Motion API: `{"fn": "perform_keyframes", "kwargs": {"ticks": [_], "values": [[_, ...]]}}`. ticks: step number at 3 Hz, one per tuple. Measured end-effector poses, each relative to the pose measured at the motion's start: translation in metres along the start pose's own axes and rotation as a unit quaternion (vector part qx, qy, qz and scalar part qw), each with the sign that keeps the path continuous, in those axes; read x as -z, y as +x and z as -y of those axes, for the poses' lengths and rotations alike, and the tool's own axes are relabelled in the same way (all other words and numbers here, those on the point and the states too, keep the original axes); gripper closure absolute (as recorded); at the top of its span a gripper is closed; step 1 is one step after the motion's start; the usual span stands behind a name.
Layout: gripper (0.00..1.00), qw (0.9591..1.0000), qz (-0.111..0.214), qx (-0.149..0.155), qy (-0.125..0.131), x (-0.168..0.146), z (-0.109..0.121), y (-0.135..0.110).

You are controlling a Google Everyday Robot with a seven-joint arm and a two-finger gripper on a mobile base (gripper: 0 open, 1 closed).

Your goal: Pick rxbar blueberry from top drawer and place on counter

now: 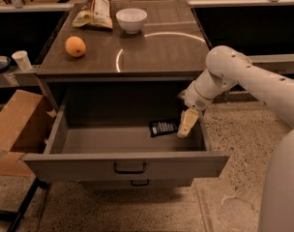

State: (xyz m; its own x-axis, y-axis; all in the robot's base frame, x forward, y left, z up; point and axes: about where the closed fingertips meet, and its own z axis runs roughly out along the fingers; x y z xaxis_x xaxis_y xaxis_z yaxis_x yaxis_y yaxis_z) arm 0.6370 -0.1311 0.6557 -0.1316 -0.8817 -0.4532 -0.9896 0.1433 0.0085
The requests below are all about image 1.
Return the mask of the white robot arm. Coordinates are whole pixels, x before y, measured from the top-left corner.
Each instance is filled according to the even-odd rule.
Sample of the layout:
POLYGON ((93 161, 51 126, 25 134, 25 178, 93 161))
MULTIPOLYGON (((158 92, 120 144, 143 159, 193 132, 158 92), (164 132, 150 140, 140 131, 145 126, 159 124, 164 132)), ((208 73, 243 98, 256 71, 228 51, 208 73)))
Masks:
POLYGON ((258 232, 294 232, 294 79, 256 67, 250 58, 220 45, 206 56, 206 69, 179 94, 182 112, 177 135, 185 138, 199 112, 235 85, 273 110, 292 127, 274 150, 265 177, 258 232))

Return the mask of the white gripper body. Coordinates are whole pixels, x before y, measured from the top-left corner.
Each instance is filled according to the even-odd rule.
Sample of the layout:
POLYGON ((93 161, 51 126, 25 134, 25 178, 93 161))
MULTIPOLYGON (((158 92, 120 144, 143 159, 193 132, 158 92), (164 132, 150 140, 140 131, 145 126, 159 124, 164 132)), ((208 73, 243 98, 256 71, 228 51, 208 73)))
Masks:
POLYGON ((205 110, 214 98, 237 84, 236 81, 223 79, 205 70, 194 80, 184 93, 184 104, 195 110, 205 110))

